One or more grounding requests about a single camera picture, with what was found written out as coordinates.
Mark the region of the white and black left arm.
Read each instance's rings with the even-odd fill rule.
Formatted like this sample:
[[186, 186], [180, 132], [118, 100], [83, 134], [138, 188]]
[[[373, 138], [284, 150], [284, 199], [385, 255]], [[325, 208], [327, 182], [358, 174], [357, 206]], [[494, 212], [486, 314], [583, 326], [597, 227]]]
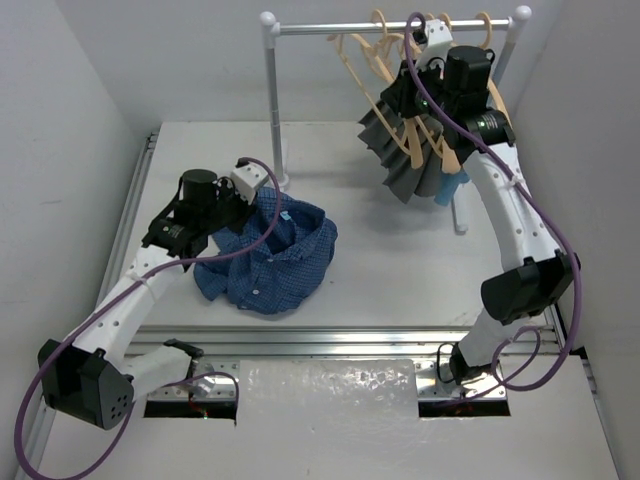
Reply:
[[141, 397], [187, 379], [201, 349], [171, 339], [136, 359], [125, 353], [155, 303], [188, 270], [210, 236], [238, 231], [254, 213], [267, 182], [264, 169], [244, 165], [227, 177], [185, 171], [176, 194], [152, 220], [133, 261], [90, 318], [63, 342], [38, 353], [46, 404], [103, 430], [117, 426]]

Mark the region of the blue plaid button shirt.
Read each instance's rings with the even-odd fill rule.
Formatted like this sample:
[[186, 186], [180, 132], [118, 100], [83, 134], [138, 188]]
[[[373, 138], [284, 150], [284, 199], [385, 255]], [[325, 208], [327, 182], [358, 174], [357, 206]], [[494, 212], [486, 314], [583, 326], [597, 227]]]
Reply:
[[194, 280], [209, 301], [224, 295], [241, 310], [276, 315], [298, 308], [324, 280], [334, 258], [338, 229], [323, 209], [262, 188], [256, 211], [240, 233], [229, 229], [212, 235], [224, 256], [256, 242], [274, 218], [277, 224], [260, 245], [226, 261], [198, 263]]

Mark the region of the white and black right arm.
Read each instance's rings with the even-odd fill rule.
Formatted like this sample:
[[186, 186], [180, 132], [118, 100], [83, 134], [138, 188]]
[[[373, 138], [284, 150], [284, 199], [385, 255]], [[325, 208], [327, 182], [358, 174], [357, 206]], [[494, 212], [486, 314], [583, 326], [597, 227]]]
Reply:
[[477, 46], [426, 47], [381, 95], [403, 118], [426, 114], [441, 123], [442, 162], [475, 185], [498, 241], [503, 271], [482, 283], [481, 313], [451, 352], [456, 383], [488, 371], [499, 345], [555, 303], [579, 267], [519, 174], [511, 122], [490, 90], [493, 60]]

